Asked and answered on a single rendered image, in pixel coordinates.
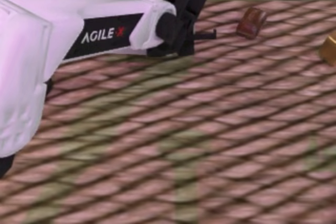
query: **brick pattern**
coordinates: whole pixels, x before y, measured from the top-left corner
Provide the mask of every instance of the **brick pattern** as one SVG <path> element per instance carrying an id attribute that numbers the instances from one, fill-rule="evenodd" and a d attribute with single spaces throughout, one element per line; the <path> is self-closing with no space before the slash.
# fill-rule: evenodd
<path id="1" fill-rule="evenodd" d="M 234 35 L 249 6 L 270 15 L 255 40 Z M 219 39 L 192 57 L 61 66 L 0 182 L 1 222 L 333 223 L 336 70 L 316 50 L 335 14 L 331 1 L 209 3 L 197 30 Z"/>

